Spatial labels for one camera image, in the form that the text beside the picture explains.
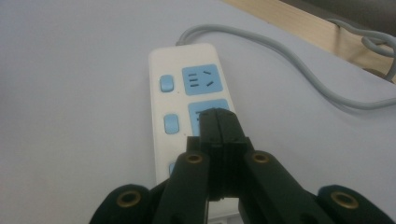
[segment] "white surface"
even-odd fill
[[[149,53],[201,23],[271,36],[331,89],[373,101],[395,86],[220,1],[0,3],[0,223],[88,223],[114,188],[155,185]],[[332,105],[286,60],[225,34],[233,104],[257,149],[312,192],[353,188],[396,219],[396,106]]]
[[[214,64],[219,72],[222,91],[207,94],[187,95],[182,69],[185,67]],[[175,88],[171,92],[161,92],[160,79],[171,75]],[[157,184],[169,178],[169,165],[186,151],[187,136],[192,136],[188,106],[210,100],[223,99],[235,112],[228,91],[227,82],[221,69],[216,49],[209,44],[196,44],[155,49],[149,55],[149,76],[151,92],[151,113],[153,123],[155,170]],[[167,114],[178,116],[179,132],[168,134],[164,130],[163,117]],[[227,217],[238,214],[238,201],[226,199],[209,206],[209,218]]]

